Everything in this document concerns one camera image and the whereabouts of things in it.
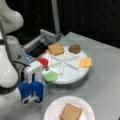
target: bread slice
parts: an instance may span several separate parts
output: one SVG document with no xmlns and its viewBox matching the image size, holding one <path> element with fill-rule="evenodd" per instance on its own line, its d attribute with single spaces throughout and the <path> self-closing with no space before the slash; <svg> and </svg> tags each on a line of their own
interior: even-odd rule
<svg viewBox="0 0 120 120">
<path fill-rule="evenodd" d="M 64 53 L 64 48 L 60 43 L 50 45 L 48 48 L 50 50 L 50 53 L 55 56 Z"/>
<path fill-rule="evenodd" d="M 82 114 L 82 109 L 71 104 L 66 104 L 62 114 L 60 115 L 60 120 L 79 120 Z"/>
</svg>

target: food item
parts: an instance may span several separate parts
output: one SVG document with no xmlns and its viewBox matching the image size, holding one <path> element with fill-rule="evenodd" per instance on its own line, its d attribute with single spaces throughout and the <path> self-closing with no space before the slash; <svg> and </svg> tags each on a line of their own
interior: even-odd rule
<svg viewBox="0 0 120 120">
<path fill-rule="evenodd" d="M 66 104 L 62 114 L 60 115 L 60 120 L 79 120 L 82 114 L 82 109 L 71 104 Z"/>
<path fill-rule="evenodd" d="M 46 58 L 38 58 L 37 61 L 40 62 L 44 67 L 46 67 L 49 62 Z"/>
<path fill-rule="evenodd" d="M 92 59 L 91 58 L 84 58 L 80 59 L 80 67 L 89 67 L 92 66 Z"/>
<path fill-rule="evenodd" d="M 58 79 L 58 74 L 53 71 L 50 71 L 44 74 L 43 77 L 46 81 L 55 81 Z"/>
<path fill-rule="evenodd" d="M 55 56 L 64 53 L 64 48 L 60 43 L 50 45 L 48 48 L 50 50 L 50 53 Z"/>
<path fill-rule="evenodd" d="M 73 54 L 78 54 L 81 51 L 81 48 L 79 45 L 72 45 L 69 48 L 69 52 L 73 53 Z"/>
</svg>

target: gray table surface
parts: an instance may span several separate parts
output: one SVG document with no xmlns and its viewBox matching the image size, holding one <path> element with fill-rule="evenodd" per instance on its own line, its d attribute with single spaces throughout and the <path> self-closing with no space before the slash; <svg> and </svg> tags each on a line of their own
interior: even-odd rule
<svg viewBox="0 0 120 120">
<path fill-rule="evenodd" d="M 60 92 L 46 86 L 42 103 L 24 107 L 16 103 L 0 113 L 0 120 L 43 120 L 47 107 L 62 96 L 76 96 L 92 107 L 96 120 L 118 120 L 120 117 L 120 49 L 70 32 L 60 41 L 69 46 L 79 44 L 92 57 L 88 80 L 72 91 Z"/>
</svg>

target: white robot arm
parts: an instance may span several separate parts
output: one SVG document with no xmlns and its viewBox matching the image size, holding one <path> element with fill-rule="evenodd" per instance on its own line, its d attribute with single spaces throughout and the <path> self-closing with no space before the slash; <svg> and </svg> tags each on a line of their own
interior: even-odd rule
<svg viewBox="0 0 120 120">
<path fill-rule="evenodd" d="M 10 9 L 5 0 L 0 0 L 0 20 L 6 34 L 21 28 L 24 24 L 21 14 Z"/>
<path fill-rule="evenodd" d="M 0 0 L 0 110 L 18 101 L 22 101 L 24 105 L 32 101 L 41 102 L 44 97 L 43 66 L 38 61 L 26 65 L 22 71 L 24 79 L 21 79 L 11 57 L 5 34 L 22 25 L 22 16 L 11 10 L 5 0 Z"/>
</svg>

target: yellow object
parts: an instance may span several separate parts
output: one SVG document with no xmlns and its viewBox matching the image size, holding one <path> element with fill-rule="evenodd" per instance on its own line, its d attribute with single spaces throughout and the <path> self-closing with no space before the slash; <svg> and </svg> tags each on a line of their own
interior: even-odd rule
<svg viewBox="0 0 120 120">
<path fill-rule="evenodd" d="M 92 66 L 92 59 L 91 58 L 84 58 L 80 59 L 80 67 L 90 67 Z"/>
</svg>

